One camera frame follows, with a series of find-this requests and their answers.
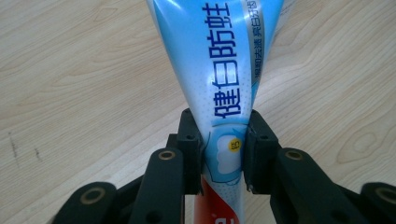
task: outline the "light wood surface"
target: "light wood surface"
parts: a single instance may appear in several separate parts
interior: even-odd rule
[[[142,175],[186,107],[144,1],[1,1],[0,223]],[[254,108],[334,182],[396,185],[396,1],[298,0]],[[246,194],[246,221],[275,222],[269,197]]]

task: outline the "blue toothpaste tube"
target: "blue toothpaste tube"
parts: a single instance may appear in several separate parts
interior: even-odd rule
[[[148,0],[203,137],[194,223],[244,223],[243,145],[283,0]]]

